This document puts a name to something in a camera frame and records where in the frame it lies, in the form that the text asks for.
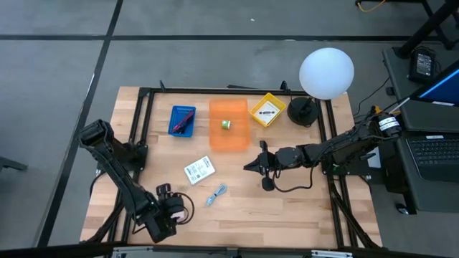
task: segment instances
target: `lamp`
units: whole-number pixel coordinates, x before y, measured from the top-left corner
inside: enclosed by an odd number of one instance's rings
[[[331,47],[310,53],[301,64],[301,87],[311,97],[297,97],[288,106],[288,117],[296,124],[311,126],[318,117],[312,97],[330,100],[347,91],[354,78],[354,64],[343,51]]]

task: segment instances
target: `wooden table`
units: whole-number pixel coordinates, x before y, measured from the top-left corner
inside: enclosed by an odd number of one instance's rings
[[[119,90],[110,124],[121,142],[128,140],[137,94],[137,87],[121,87]],[[295,125],[289,120],[286,111],[268,128],[250,118],[252,144],[247,151],[216,153],[209,147],[208,103],[209,99],[215,97],[245,97],[250,109],[262,96],[179,93],[156,93],[154,96],[148,129],[147,164],[139,183],[152,193],[156,192],[157,185],[170,183],[173,191],[191,196],[196,206],[193,220],[187,225],[177,226],[176,236],[158,244],[336,248],[330,196],[320,166],[314,169],[312,189],[290,193],[266,192],[261,188],[262,176],[242,170],[245,164],[253,161],[260,153],[260,140],[266,140],[273,153],[280,147],[320,143],[318,123],[315,122],[310,128]],[[290,102],[290,97],[279,98],[285,103]],[[193,105],[197,108],[192,138],[175,138],[167,134],[173,105]],[[350,129],[353,119],[347,95],[336,98],[332,105],[338,133]],[[328,123],[326,127],[330,138]],[[209,156],[217,172],[192,186],[184,167],[203,156]],[[308,173],[309,170],[304,168],[285,171],[276,183],[281,188],[308,185]],[[219,196],[211,206],[206,206],[207,198],[221,183],[228,185],[227,192]],[[381,244],[368,186],[356,176],[348,176],[347,183],[354,216],[373,241]],[[107,175],[99,178],[87,210],[81,240],[91,237],[113,210],[116,191],[117,188]],[[116,239],[120,239],[123,221],[121,216]],[[343,233],[347,236],[345,221],[341,215]],[[129,236],[128,242],[153,244],[145,230]]]

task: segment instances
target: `green object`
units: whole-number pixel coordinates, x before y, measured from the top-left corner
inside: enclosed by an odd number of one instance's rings
[[[231,125],[231,121],[228,121],[228,120],[223,120],[222,121],[222,128],[223,129],[230,129],[230,125]]]

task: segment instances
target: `blue tray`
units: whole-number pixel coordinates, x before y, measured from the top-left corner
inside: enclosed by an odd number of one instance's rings
[[[174,128],[174,126],[178,125],[180,121],[182,121],[186,117],[186,115],[188,115],[188,113],[192,110],[194,111],[193,119],[191,123],[185,128],[184,133],[172,133],[172,129]],[[195,117],[196,117],[195,107],[173,106],[172,113],[171,113],[171,119],[169,120],[169,129],[167,130],[167,133],[172,136],[176,136],[176,137],[191,137],[193,135]]]

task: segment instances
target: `orange translucent bin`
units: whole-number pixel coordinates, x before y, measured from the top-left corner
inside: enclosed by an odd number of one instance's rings
[[[250,143],[249,109],[245,98],[209,101],[209,144],[214,151],[243,151]],[[222,121],[231,122],[229,129]]]

